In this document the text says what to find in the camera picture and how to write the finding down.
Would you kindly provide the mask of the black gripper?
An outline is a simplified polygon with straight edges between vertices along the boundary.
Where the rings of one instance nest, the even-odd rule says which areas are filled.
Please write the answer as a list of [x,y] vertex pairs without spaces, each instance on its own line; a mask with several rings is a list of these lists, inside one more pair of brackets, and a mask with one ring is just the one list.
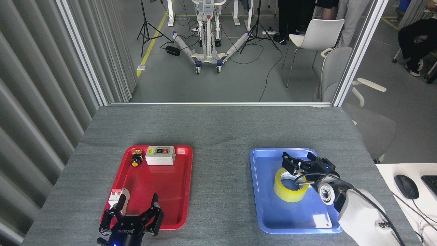
[[340,178],[339,173],[335,171],[335,166],[330,160],[316,156],[312,152],[307,154],[309,161],[296,159],[287,152],[283,152],[282,158],[282,167],[290,174],[296,175],[307,171],[307,181],[312,181],[312,185],[319,185],[322,182],[330,182]]
[[[157,236],[161,227],[164,212],[158,203],[159,196],[154,193],[150,207],[139,216],[126,215],[123,217],[122,209],[126,197],[120,197],[118,202],[111,209],[103,212],[100,222],[99,232],[105,235],[109,232],[109,239],[102,238],[103,246],[140,246],[145,232]],[[117,218],[117,223],[110,228],[113,217]]]

